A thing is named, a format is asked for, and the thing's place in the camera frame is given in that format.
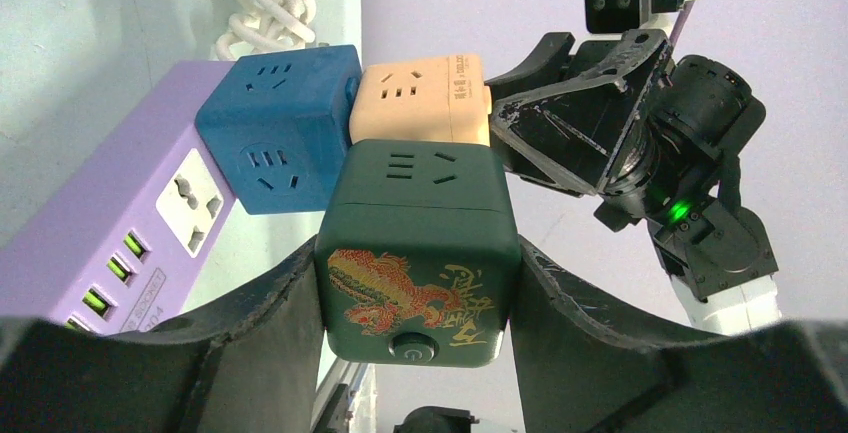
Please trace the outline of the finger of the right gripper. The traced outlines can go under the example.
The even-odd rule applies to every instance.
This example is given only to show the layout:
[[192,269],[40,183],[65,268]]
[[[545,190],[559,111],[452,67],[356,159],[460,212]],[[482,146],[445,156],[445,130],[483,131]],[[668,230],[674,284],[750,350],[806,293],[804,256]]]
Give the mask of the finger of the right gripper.
[[660,29],[576,43],[549,79],[489,86],[492,145],[509,171],[573,196],[597,195],[646,136],[673,48]]
[[570,32],[548,32],[530,53],[511,70],[486,81],[489,86],[503,86],[510,82],[549,79],[569,62],[575,37]]

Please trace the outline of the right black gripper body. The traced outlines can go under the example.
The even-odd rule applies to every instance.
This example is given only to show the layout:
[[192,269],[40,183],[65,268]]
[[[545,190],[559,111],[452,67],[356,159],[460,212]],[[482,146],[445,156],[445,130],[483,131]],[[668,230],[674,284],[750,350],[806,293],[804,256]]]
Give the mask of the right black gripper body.
[[599,218],[700,218],[740,208],[739,155],[766,110],[726,65],[671,58],[658,30],[596,43],[605,85],[596,138],[609,163]]

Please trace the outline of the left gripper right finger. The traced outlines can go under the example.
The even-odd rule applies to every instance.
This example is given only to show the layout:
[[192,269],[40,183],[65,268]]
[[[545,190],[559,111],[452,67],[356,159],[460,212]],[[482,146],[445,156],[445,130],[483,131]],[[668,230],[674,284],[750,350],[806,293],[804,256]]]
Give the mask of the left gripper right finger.
[[735,336],[674,323],[523,241],[510,315],[529,432],[843,432],[847,325]]

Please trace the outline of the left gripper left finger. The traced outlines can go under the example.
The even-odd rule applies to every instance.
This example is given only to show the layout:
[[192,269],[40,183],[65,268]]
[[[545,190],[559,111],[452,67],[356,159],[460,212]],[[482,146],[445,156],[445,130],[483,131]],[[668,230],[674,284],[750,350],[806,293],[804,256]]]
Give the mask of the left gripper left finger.
[[308,432],[324,326],[314,245],[147,332],[1,322],[5,432]]

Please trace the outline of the beige cube socket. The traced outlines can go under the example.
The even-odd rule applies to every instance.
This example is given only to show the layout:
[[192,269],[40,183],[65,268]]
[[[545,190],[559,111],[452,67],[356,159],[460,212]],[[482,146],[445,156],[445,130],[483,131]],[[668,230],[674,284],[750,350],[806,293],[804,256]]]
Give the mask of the beige cube socket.
[[351,141],[490,144],[492,94],[476,54],[365,68],[349,119]]

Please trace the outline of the purple power strip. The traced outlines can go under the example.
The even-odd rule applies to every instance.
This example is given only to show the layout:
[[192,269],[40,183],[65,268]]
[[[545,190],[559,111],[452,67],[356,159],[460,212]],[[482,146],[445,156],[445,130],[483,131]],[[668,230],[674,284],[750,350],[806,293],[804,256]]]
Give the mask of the purple power strip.
[[235,202],[195,118],[230,70],[176,64],[1,250],[1,313],[95,334],[177,315]]

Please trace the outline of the dark green cube socket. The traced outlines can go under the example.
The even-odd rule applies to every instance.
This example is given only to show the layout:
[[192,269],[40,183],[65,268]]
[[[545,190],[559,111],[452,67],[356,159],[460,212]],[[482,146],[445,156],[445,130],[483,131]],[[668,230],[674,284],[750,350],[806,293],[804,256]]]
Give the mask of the dark green cube socket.
[[314,258],[337,356],[375,364],[489,364],[499,354],[521,263],[500,160],[479,144],[354,144]]

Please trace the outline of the dark blue cube socket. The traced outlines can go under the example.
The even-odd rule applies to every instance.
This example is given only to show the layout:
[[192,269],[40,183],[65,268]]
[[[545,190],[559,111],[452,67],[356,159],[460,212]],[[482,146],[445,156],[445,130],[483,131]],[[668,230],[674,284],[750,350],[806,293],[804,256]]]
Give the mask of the dark blue cube socket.
[[247,213],[326,209],[351,145],[361,75],[350,44],[234,62],[195,125]]

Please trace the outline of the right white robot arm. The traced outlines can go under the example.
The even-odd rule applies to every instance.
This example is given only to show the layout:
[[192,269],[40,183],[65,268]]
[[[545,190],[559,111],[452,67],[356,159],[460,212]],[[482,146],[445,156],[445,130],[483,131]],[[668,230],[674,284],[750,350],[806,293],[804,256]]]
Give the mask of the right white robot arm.
[[733,335],[780,319],[773,249],[740,191],[740,155],[766,109],[733,69],[675,58],[658,29],[584,42],[551,32],[487,84],[506,170],[598,197],[611,231],[645,223],[695,328]]

